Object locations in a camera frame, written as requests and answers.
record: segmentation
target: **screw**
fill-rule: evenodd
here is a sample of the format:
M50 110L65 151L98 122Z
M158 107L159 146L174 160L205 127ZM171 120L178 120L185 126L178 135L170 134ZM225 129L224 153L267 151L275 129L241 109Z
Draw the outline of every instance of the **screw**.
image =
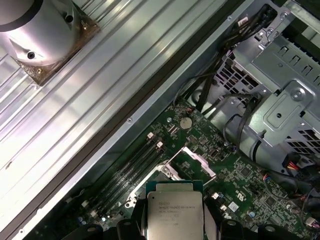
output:
M280 20L281 20L281 21L285 20L285 19L288 17L288 15L289 15L289 14L288 14L287 12L285 12L285 11L282 12L282 13L280 14Z
M303 90L301 88L295 89L291 92L291 97L294 101L300 102L304 99L304 95L302 93Z
M28 57L28 59L34 59L36 55L35 55L35 53L33 51L30 51L30 52L27 53L26 56Z
M269 232L275 232L275 228L273 226L266 226L265 230L269 231Z
M272 28L269 28L269 29L266 31L266 36L269 37L273 32L274 32L274 30L273 30Z
M235 225L237 225L235 221L228 221L227 223L228 223L228 225L230 225L230 226L235 226Z

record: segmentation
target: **chip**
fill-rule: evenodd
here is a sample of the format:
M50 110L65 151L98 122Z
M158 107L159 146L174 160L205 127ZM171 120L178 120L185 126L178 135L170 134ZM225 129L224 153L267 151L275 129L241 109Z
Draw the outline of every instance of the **chip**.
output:
M219 173L219 175L218 175L218 178L219 178L219 179L225 179L225 177L226 177L226 176L225 176L223 173Z
M241 170L240 173L241 173L244 177L247 177L247 176L249 175L249 173L250 173L250 170L245 167L244 169Z
M274 203L276 202L276 200L274 200L271 196L268 197L268 199L265 201L265 203L271 207Z

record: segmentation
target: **capacitor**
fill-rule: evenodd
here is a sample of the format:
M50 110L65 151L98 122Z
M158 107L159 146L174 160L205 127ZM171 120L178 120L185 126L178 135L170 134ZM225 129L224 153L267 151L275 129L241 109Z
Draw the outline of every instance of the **capacitor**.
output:
M251 211L251 210L247 211L246 214L248 214L248 216L250 218L252 218L252 219L256 216L256 213L254 211Z

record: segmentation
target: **integrated circuit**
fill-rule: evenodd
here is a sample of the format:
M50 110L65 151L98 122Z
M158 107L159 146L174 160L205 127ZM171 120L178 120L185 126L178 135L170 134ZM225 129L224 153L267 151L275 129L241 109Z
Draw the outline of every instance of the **integrated circuit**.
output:
M265 201L265 203L269 206L272 207L275 204L276 200L273 197L268 197Z
M244 167L240 172L244 177L247 177L250 174L250 170L247 167Z

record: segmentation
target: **black cable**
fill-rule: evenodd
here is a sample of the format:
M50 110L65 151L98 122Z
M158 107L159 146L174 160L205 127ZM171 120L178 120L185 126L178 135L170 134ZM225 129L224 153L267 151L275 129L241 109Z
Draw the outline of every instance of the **black cable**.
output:
M208 77L204 82L204 86L203 86L202 92L201 92L201 94L199 96L199 100L195 105L195 108L199 112L202 111L202 109L204 108L204 105L207 102L207 99L208 99L208 96L209 96L209 93L210 93L211 84L212 84L212 79L211 79L211 77Z
M222 95L223 99L220 100L219 98L210 106L208 107L202 114L205 116L208 113L210 113L214 108L216 108L220 102L225 101L228 98L244 98L244 99L249 99L252 98L251 94L246 94L246 93L228 93L225 95Z
M255 27L255 25L259 22L259 20L262 18L262 16L268 10L270 11L270 7L267 4L263 5L263 7L253 17L253 19L243 29L242 32L239 32L238 35L229 36L222 42L222 44L219 47L218 55L216 56L216 58L214 60L216 62L216 64L214 64L214 72L217 71L219 69L220 65L223 63L223 59L222 58L223 58L223 56L225 54L227 54L228 50L230 50L235 44L237 44L239 42L242 42L242 40L244 38L246 38L246 34L250 33L252 28ZM201 92L201 94L199 96L199 100L196 103L195 108L200 112L202 111L204 105L207 102L208 95L209 95L210 88L211 88L211 82L212 82L212 80L210 78L206 79L205 84L204 84L203 89L202 89L202 92Z
M304 212L305 212L305 208L306 208L306 204L307 204L307 201L309 200L309 197L311 195L311 193L313 192L314 188L312 188L306 195L305 195L305 199L303 201L303 204L302 204L302 208L301 208L301 212L300 212L300 216L299 216L299 219L300 219L300 223L301 225L307 229L308 231L312 232L312 233L320 233L320 229L314 229L312 227L309 227L307 225L305 225L304 223Z
M256 142L256 144L254 145L254 148L253 148L253 151L252 151L252 161L254 161L255 163L257 162L257 151L258 151L258 148L259 146L261 145L261 141L258 140Z
M222 136L224 138L224 141L228 144L228 146L231 146L232 144L229 142L228 138L227 138L227 127L228 125L235 119L235 117L242 117L240 114L234 114L224 125L223 129L222 129Z
M261 17L267 12L268 8L269 6L267 4L262 6L259 12L250 21L250 24L248 25L248 27L240 33L241 37L244 37L249 32L249 30L251 30L258 23Z
M235 147L236 147L237 151L240 151L240 143L241 143L241 137L242 137L242 132L244 130L244 127L245 127L248 119L252 115L253 111L255 110L256 106L258 105L258 103L259 103L258 99L255 97L252 97L246 106L244 114L243 114L241 121L239 123L238 129L236 131L237 137L236 137L236 141L235 141Z
M227 53L227 51L228 50L223 49L223 50L218 52L218 54L216 55L216 57L215 57L215 59L213 61L213 64L212 64L213 65L213 72L217 72L218 71L218 69L220 68L221 64L223 63L222 58ZM212 84L212 80L213 80L212 77L208 77L205 80L204 86L203 86L201 94L199 96L199 100L195 105L195 108L199 112L202 112L202 109L204 108L204 105L207 102L208 95L209 95L210 88L211 88L211 84Z
M296 179L296 178L293 177L293 176L289 176L289 175L287 175L287 174L284 174L284 173L281 173L281 172L272 170L272 169L270 169L270 168L264 167L264 166L262 166L262 165L260 165L260 164L258 164L258 163L256 163L256 162L252 161L251 158L249 158L249 157L248 157L246 154L244 154L241 150L238 151L238 154L239 154L239 156L241 157L242 160L246 161L248 164L250 164L250 165L252 165L252 166L254 166L254 167L258 168L258 169L261 169L261 170L265 171L265 172L268 173L269 175L277 175L277 176L279 176L279 177L283 177L283 178L285 178L285 179L290 179L290 180L294 180L294 181L297 181L297 180L298 180L298 179ZM303 181L303 180L298 180L298 181L299 181L300 183L304 183L304 184L307 184L307 185L311 186L310 183L307 182L307 181Z
M183 91L183 89L185 88L185 86L193 79L196 79L196 78L203 78L203 77L209 77L209 76L213 76L214 74L216 74L215 72L209 72L209 73L205 73L205 74L200 74L200 75L196 75L196 76L192 76L192 77L189 77L187 78L184 83L181 85L180 89L178 90L178 92L176 93L176 95L174 96L173 98L173 101L172 101L172 105L174 107L176 107L177 105L177 99L180 97L180 93Z
M210 113L219 103L221 102L221 100L218 98L210 107L208 107L203 113L202 115L205 116L208 113Z
M267 181L266 180L263 180L263 184L265 186L265 189L267 190L267 192L273 196L275 199L278 199L278 200L285 200L285 201L292 201L292 200L300 200L302 197L304 197L304 195L301 195L299 197L281 197L281 196L278 196L278 195L275 195L272 190L269 189L269 186L267 184Z

